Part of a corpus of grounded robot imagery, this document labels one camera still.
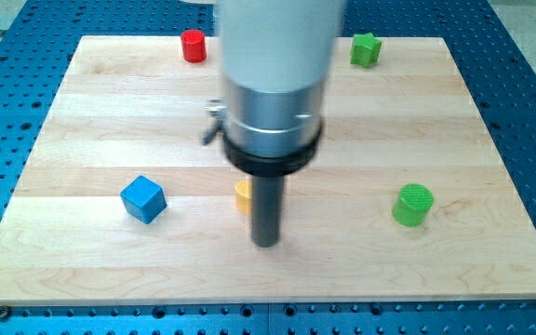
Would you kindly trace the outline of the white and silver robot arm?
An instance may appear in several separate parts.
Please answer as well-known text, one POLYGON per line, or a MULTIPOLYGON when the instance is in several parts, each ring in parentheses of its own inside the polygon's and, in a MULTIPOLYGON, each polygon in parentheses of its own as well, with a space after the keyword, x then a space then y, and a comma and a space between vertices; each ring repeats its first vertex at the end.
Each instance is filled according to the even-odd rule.
POLYGON ((223 148, 253 177, 308 164, 320 141, 322 101, 343 0, 219 0, 223 148))

